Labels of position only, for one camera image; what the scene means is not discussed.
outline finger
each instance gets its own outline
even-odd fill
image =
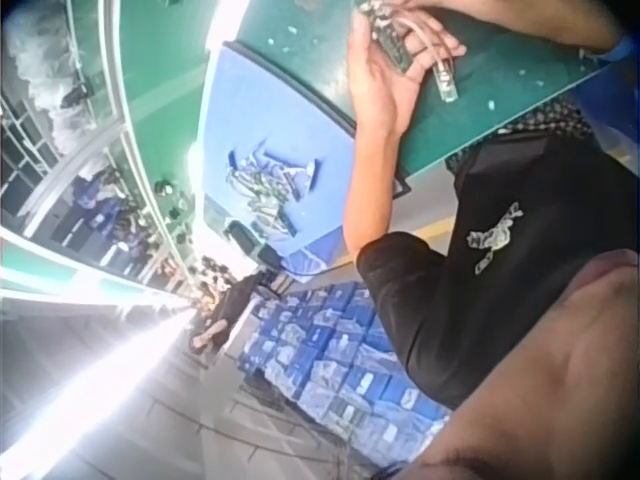
[[[429,36],[431,42],[434,46],[442,45],[442,42],[449,48],[449,50],[455,50],[460,47],[460,41],[452,35],[442,35],[440,37],[430,36],[429,33],[424,33]],[[407,50],[411,55],[416,55],[423,51],[425,48],[428,48],[428,45],[425,45],[424,41],[416,32],[411,32],[406,36],[404,41]]]
[[[371,47],[371,24],[367,17],[354,11],[347,46],[347,66],[350,74],[367,69]]]
[[[383,72],[397,71],[397,67],[393,64],[389,55],[387,55],[376,42],[374,42],[369,49],[368,68],[373,68],[374,65]]]
[[[447,50],[442,46],[436,47],[436,53],[440,58],[447,57]],[[465,53],[467,53],[467,48],[464,45],[459,45],[456,49],[451,50],[451,54],[454,57],[461,57]],[[413,63],[405,76],[416,83],[420,83],[424,79],[426,72],[436,64],[436,61],[436,55],[430,50],[425,50],[414,57]]]
[[[417,23],[418,25],[426,24],[427,27],[431,30],[435,30],[436,32],[444,32],[444,26],[437,20],[434,16],[427,13],[425,10],[421,9],[402,9],[396,10],[396,16],[403,16],[408,18],[409,20]],[[409,32],[409,29],[406,25],[402,25],[398,22],[394,22],[396,29],[400,35],[404,36]]]

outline fluorescent light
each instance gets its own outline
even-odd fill
[[[35,426],[0,456],[2,480],[46,475],[87,432],[127,399],[194,313],[188,310],[138,335],[78,375]]]
[[[204,152],[202,148],[194,143],[187,152],[187,171],[191,190],[197,195],[202,192],[202,176],[204,175]]]
[[[223,42],[235,40],[250,0],[220,0],[207,34],[206,48],[212,53],[220,50]]]

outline circuit board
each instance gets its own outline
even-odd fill
[[[353,3],[371,22],[371,37],[378,42],[395,67],[406,73],[413,63],[413,57],[393,26],[390,8],[381,0],[353,0]]]

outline blue box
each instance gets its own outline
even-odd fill
[[[390,380],[391,375],[355,366],[347,375],[343,389],[348,389],[344,392],[347,398],[355,394],[369,404],[373,404],[378,401]]]
[[[278,340],[280,338],[280,334],[282,333],[282,329],[284,324],[279,322],[276,319],[270,318],[265,320],[260,325],[258,329],[258,334],[261,337],[270,338],[272,340]]]
[[[356,305],[369,305],[372,303],[371,294],[366,285],[361,284],[356,287],[351,298],[351,303]]]
[[[305,305],[298,309],[295,318],[292,321],[299,325],[311,325],[311,323],[313,323],[313,317],[319,311],[320,307],[318,306]]]
[[[369,332],[366,337],[364,337],[363,342],[365,345],[369,345],[370,347],[378,350],[379,352],[392,352],[393,345],[391,345],[391,340],[387,334],[382,332]]]
[[[277,305],[274,303],[261,302],[260,305],[256,306],[252,313],[259,320],[269,320],[273,316],[273,312],[276,307]]]
[[[358,303],[352,300],[342,312],[342,318],[355,320],[366,329],[371,325],[375,313],[376,307],[373,302]]]
[[[236,366],[238,367],[238,370],[242,373],[246,373],[247,375],[253,375],[259,368],[259,365],[254,362],[254,359],[244,352],[238,357]]]
[[[280,340],[273,348],[270,359],[277,362],[282,368],[287,368],[297,354],[298,348],[297,345],[292,345],[289,342]]]
[[[307,301],[307,306],[322,308],[329,297],[332,288],[333,287],[331,285],[327,285],[326,287],[315,289],[311,294],[311,298]]]
[[[302,369],[311,372],[313,362],[322,357],[322,352],[308,345],[300,345],[294,353],[290,365],[296,365]]]
[[[353,432],[353,445],[381,467],[410,462],[421,453],[428,430],[368,416]]]
[[[335,397],[335,392],[316,385],[312,379],[300,394],[298,406],[316,422],[320,423]]]
[[[297,401],[300,398],[300,394],[309,382],[311,366],[312,364],[305,366],[291,364],[286,369],[284,374],[286,381],[279,387],[282,394],[289,400]]]
[[[336,330],[327,345],[325,356],[350,365],[356,357],[358,347],[362,343],[363,338],[363,335],[358,332],[341,332]]]
[[[358,353],[356,353],[353,364],[374,372],[404,373],[404,368],[398,362],[398,357],[393,350],[381,352],[366,343],[362,343],[358,347]]]
[[[296,323],[280,323],[280,340],[291,345],[300,345],[307,335],[307,331]]]
[[[340,395],[336,396],[320,423],[340,438],[347,440],[354,429],[357,429],[370,414],[370,409],[363,403],[352,403]]]
[[[285,310],[285,309],[279,310],[278,312],[276,312],[277,313],[276,320],[282,323],[294,322],[297,312],[298,312],[297,310],[295,311]]]
[[[431,422],[446,417],[448,410],[424,395],[409,377],[394,375],[380,396],[381,402],[399,406],[403,410],[420,415]]]
[[[332,327],[323,325],[311,325],[307,330],[307,336],[303,340],[305,345],[309,345],[317,350],[324,351],[329,345],[331,337],[335,330]]]
[[[276,345],[275,340],[256,335],[245,345],[243,355],[247,362],[256,368],[262,368],[273,354]]]
[[[281,304],[285,309],[292,311],[305,305],[307,295],[307,291],[288,293],[282,297]]]
[[[285,309],[282,305],[278,304],[271,310],[271,314],[269,315],[268,320],[280,321],[281,315],[285,312]]]
[[[324,308],[330,308],[338,312],[343,312],[353,297],[353,292],[356,289],[355,282],[341,283],[335,285],[327,300],[324,302]]]
[[[340,312],[323,308],[313,316],[313,324],[322,327],[335,328],[340,319]]]
[[[387,335],[387,332],[382,326],[382,321],[378,315],[374,315],[369,327],[369,335]]]
[[[325,390],[337,392],[342,387],[348,373],[348,365],[325,356],[313,364],[311,381]]]

